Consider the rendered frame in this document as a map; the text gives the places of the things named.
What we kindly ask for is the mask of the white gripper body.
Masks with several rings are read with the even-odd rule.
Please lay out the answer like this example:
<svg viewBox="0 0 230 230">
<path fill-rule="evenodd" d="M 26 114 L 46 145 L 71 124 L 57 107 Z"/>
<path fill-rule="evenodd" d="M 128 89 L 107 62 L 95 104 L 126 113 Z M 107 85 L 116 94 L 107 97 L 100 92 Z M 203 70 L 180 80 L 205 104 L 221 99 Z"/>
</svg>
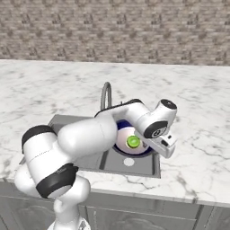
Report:
<svg viewBox="0 0 230 230">
<path fill-rule="evenodd" d="M 134 134 L 164 158 L 170 158 L 173 155 L 176 145 L 176 137 L 171 131 L 166 135 L 161 135 L 157 138 L 145 138 L 137 131 L 135 131 Z"/>
</svg>

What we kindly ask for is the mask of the green kiwi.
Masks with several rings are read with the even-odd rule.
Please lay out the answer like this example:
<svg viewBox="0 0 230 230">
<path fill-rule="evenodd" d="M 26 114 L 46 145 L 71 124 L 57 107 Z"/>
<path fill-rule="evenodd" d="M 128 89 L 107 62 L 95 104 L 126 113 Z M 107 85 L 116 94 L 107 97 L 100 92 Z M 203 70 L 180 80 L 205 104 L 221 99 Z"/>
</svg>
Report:
<svg viewBox="0 0 230 230">
<path fill-rule="evenodd" d="M 129 136 L 127 138 L 127 145 L 131 148 L 137 148 L 140 145 L 140 139 L 136 136 Z"/>
</svg>

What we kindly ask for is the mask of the grey steel sink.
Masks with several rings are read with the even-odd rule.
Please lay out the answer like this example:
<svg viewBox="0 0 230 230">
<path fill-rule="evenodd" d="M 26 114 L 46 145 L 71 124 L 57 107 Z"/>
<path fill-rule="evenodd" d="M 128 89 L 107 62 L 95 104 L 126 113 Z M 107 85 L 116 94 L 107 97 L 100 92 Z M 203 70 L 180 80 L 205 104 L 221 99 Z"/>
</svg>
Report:
<svg viewBox="0 0 230 230">
<path fill-rule="evenodd" d="M 81 171 L 115 173 L 160 178 L 160 157 L 152 149 L 149 155 L 133 157 L 123 155 L 114 148 L 104 153 L 82 156 L 76 161 Z"/>
</svg>

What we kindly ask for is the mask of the white bowl with blue rim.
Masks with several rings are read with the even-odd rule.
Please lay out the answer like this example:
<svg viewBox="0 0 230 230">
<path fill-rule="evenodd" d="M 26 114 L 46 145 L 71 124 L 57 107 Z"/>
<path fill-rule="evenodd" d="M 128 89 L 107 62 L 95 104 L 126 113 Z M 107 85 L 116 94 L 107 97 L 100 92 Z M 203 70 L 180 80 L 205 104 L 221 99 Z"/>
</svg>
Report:
<svg viewBox="0 0 230 230">
<path fill-rule="evenodd" d="M 114 149 L 123 155 L 130 155 L 133 157 L 142 157 L 149 155 L 152 152 L 152 148 L 145 144 L 140 138 L 140 145 L 137 148 L 131 148 L 127 145 L 127 138 L 129 136 L 136 136 L 134 134 L 135 128 L 126 120 L 119 120 L 117 122 L 118 137 L 114 145 Z"/>
</svg>

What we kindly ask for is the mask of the grey curved tap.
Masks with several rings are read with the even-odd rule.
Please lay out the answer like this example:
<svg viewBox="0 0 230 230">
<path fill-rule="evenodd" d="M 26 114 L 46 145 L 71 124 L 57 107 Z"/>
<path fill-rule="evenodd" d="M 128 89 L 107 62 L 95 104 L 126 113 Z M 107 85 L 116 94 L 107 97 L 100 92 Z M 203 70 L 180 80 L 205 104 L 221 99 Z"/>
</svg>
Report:
<svg viewBox="0 0 230 230">
<path fill-rule="evenodd" d="M 106 106 L 110 107 L 111 104 L 112 104 L 111 84 L 109 82 L 106 82 L 102 88 L 101 110 L 104 110 Z"/>
</svg>

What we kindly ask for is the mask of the grey cupboard door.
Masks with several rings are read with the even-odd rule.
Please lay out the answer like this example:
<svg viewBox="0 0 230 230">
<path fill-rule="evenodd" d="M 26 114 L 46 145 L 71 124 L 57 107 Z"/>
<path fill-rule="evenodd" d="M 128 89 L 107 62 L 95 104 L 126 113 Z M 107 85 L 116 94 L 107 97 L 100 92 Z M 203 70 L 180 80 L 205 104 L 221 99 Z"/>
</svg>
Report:
<svg viewBox="0 0 230 230">
<path fill-rule="evenodd" d="M 9 230 L 47 230 L 54 222 L 53 202 L 0 198 L 0 215 Z"/>
<path fill-rule="evenodd" d="M 87 208 L 92 230 L 192 230 L 196 220 L 108 208 Z"/>
</svg>

